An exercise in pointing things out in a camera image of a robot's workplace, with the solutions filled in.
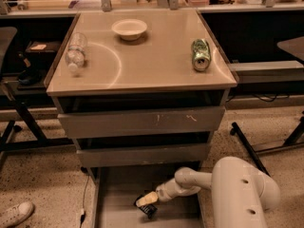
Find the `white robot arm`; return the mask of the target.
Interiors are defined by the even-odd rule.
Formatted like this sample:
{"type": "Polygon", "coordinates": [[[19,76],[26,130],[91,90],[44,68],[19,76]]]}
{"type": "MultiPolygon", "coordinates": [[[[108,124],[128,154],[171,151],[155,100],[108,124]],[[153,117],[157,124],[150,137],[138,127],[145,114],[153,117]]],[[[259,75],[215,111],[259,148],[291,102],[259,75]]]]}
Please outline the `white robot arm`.
{"type": "Polygon", "coordinates": [[[225,157],[210,173],[178,169],[173,179],[138,197],[134,205],[151,215],[155,202],[191,196],[201,189],[211,191],[215,228],[268,228],[264,214],[280,203],[280,189],[270,176],[240,158],[225,157]]]}

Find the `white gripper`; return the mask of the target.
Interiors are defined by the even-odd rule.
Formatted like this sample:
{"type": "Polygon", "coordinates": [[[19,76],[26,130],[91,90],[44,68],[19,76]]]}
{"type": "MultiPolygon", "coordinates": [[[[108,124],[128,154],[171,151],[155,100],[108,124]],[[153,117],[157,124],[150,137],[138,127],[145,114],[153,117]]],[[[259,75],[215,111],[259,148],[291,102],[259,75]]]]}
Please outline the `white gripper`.
{"type": "Polygon", "coordinates": [[[190,188],[184,188],[179,185],[174,179],[160,184],[155,191],[138,198],[135,201],[137,207],[149,205],[158,201],[167,202],[176,197],[188,197],[197,194],[200,191],[200,187],[191,186],[190,188]]]}

